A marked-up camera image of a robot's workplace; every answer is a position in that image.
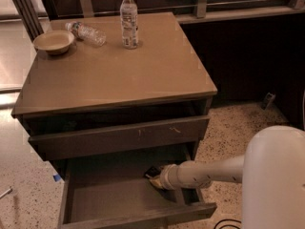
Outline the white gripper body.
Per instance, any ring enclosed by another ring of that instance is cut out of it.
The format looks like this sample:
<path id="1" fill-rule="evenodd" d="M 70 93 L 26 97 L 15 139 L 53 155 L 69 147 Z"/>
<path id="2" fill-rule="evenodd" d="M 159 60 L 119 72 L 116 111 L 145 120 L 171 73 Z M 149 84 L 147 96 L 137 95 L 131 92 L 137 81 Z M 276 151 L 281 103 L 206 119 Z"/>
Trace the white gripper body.
<path id="1" fill-rule="evenodd" d="M 212 180 L 212 169 L 208 164 L 185 161 L 179 165 L 167 165 L 161 171 L 160 183 L 164 189 L 194 189 L 203 187 Z"/>

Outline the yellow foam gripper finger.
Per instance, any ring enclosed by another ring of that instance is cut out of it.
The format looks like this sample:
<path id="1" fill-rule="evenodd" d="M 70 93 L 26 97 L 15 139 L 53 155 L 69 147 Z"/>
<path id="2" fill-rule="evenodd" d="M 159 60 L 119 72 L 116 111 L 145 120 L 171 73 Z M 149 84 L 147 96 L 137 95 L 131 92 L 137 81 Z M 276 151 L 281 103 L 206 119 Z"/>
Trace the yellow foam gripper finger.
<path id="1" fill-rule="evenodd" d="M 153 187 L 164 190 L 164 186 L 161 184 L 161 181 L 159 179 L 151 179 L 150 183 Z"/>

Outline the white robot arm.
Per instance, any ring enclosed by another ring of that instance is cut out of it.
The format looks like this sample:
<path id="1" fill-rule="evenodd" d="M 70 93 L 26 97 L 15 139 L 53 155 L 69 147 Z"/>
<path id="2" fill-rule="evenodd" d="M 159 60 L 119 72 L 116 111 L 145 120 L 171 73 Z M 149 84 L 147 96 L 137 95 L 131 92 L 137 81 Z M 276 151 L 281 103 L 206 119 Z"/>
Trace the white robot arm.
<path id="1" fill-rule="evenodd" d="M 253 136 L 242 156 L 170 164 L 150 179 L 166 190 L 210 181 L 242 185 L 242 229 L 305 229 L 305 132 L 268 127 Z"/>

